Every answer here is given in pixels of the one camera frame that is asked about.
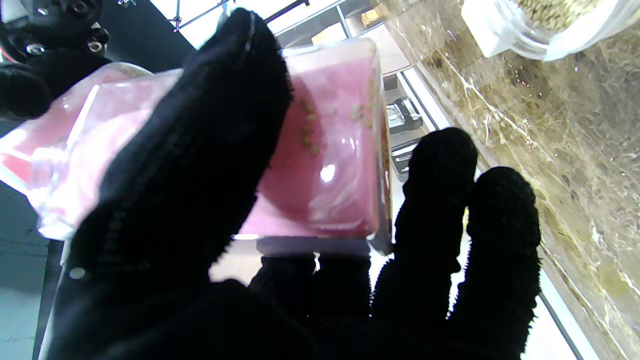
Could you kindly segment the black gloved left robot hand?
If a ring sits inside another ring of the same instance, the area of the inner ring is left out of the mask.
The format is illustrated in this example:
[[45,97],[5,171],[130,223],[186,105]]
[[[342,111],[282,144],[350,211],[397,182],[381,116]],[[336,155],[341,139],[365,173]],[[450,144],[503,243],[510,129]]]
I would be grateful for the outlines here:
[[540,293],[535,194],[475,178],[462,129],[414,148],[394,257],[262,258],[210,280],[256,202],[292,101],[281,48],[238,7],[114,158],[78,226],[50,360],[519,360]]

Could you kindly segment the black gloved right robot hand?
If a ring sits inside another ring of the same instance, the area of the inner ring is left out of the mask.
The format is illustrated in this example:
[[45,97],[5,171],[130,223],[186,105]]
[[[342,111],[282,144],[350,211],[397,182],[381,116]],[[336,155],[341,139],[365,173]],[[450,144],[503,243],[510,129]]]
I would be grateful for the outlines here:
[[1,2],[1,118],[23,122],[110,63],[101,0]]

